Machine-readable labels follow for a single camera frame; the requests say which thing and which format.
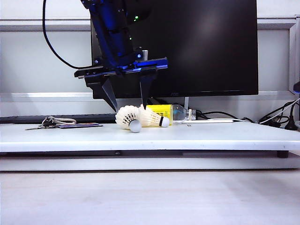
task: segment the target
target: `black keyboard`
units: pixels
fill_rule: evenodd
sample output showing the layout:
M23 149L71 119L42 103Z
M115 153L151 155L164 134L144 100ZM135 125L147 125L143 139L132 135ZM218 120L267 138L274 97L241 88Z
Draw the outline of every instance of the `black keyboard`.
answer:
M56 118L71 118L77 123L116 123L116 114L49 115ZM0 117L0 124L41 124L46 116L8 116Z

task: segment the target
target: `yellow label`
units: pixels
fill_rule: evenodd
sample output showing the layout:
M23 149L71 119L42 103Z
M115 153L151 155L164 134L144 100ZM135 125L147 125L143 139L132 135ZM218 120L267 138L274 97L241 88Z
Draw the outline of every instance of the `yellow label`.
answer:
M173 124L173 106L172 105L147 105L148 108L152 109L153 112L160 116L168 117L170 125Z

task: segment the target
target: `white table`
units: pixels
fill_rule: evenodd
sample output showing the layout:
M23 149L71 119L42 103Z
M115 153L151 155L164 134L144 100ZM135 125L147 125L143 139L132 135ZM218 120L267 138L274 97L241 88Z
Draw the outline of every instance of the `white table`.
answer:
M143 128L140 133L116 124L74 129L25 131L36 125L1 125L1 153L68 151L181 150L183 157L2 157L0 170L121 170L121 169L253 169L298 168L299 159L276 158L273 152L255 155L237 150L300 150L300 133L274 127L235 122L177 124L168 128ZM228 150L229 156L201 155L201 150Z
M300 170L0 173L3 225L299 225Z

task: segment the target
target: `keychain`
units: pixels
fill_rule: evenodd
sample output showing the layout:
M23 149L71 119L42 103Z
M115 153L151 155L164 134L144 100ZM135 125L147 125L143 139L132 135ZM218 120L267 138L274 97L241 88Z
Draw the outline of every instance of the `keychain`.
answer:
M42 124L35 128L28 128L25 130L37 130L37 129L44 129L44 128L57 128L59 125L71 125L76 124L76 120L68 119L68 118L55 118L53 116L47 116L43 120Z

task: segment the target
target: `monitor screen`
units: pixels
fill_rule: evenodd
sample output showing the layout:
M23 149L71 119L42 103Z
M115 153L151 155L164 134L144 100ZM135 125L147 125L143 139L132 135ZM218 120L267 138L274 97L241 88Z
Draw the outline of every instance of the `monitor screen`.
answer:
M147 19L129 28L134 46L149 50L149 60L169 61L150 97L258 93L255 0L159 0ZM140 98L138 75L111 81L116 98Z

